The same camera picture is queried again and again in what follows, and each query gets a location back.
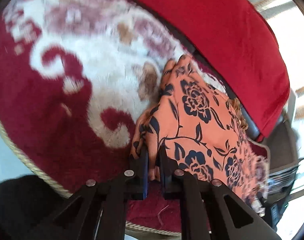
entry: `black fabric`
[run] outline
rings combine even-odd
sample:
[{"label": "black fabric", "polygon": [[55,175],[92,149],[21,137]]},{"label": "black fabric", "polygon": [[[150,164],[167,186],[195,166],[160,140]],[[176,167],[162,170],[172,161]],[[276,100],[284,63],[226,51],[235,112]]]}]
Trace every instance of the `black fabric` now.
[{"label": "black fabric", "polygon": [[2,182],[0,237],[3,230],[12,240],[21,239],[62,203],[63,199],[35,175]]}]

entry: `rope trim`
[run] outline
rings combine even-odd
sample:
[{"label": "rope trim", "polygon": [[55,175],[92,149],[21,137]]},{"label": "rope trim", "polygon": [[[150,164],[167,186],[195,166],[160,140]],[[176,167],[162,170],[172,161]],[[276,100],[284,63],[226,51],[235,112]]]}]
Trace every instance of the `rope trim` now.
[{"label": "rope trim", "polygon": [[[49,184],[59,195],[69,198],[72,196],[72,193],[69,192],[67,189],[63,188],[61,184],[59,184],[57,181],[52,179],[49,175],[47,175],[44,171],[42,171],[39,167],[35,165],[35,163],[24,153],[22,152],[9,138],[7,132],[4,129],[4,126],[2,125],[0,121],[0,136],[4,143],[12,150],[12,152],[20,159],[21,162],[25,166],[27,166],[36,176],[38,176],[40,179],[44,180],[47,184]],[[144,232],[152,232],[157,233],[161,235],[167,235],[167,236],[180,236],[181,233],[177,232],[171,232],[171,231],[165,231],[165,230],[158,230],[154,228],[148,228],[144,226],[140,226],[137,224],[133,224],[129,221],[125,224],[126,229],[135,230],[135,231],[144,231]]]}]

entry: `red fabric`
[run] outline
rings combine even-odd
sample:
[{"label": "red fabric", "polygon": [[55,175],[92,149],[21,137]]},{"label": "red fabric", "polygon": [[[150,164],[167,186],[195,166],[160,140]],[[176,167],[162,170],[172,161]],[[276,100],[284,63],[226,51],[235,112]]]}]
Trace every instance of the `red fabric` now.
[{"label": "red fabric", "polygon": [[180,202],[165,200],[159,182],[152,181],[145,201],[129,202],[126,219],[149,228],[180,232]]},{"label": "red fabric", "polygon": [[274,34],[247,0],[138,0],[181,30],[267,137],[290,85]]}]

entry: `navy flower print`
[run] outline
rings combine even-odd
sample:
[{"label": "navy flower print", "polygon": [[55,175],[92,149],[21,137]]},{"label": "navy flower print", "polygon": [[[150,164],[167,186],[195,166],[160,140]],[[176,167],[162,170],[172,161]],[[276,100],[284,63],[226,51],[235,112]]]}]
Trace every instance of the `navy flower print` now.
[{"label": "navy flower print", "polygon": [[213,179],[213,169],[205,164],[202,152],[191,150],[185,157],[185,163],[180,163],[178,168],[188,171],[199,180],[210,182]]},{"label": "navy flower print", "polygon": [[227,177],[227,186],[233,190],[233,187],[243,185],[242,159],[238,159],[235,155],[227,159],[225,165],[225,173]]},{"label": "navy flower print", "polygon": [[201,120],[208,123],[211,120],[211,113],[209,107],[209,100],[198,86],[196,82],[181,81],[181,87],[185,96],[182,101],[184,103],[184,110],[188,115],[199,116]]}]

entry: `red cushion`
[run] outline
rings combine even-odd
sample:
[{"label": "red cushion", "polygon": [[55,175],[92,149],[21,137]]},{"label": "red cushion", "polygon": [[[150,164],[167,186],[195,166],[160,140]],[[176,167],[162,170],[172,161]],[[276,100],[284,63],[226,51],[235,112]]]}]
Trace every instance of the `red cushion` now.
[{"label": "red cushion", "polygon": [[138,0],[182,31],[268,136],[289,96],[274,34],[247,0]]}]

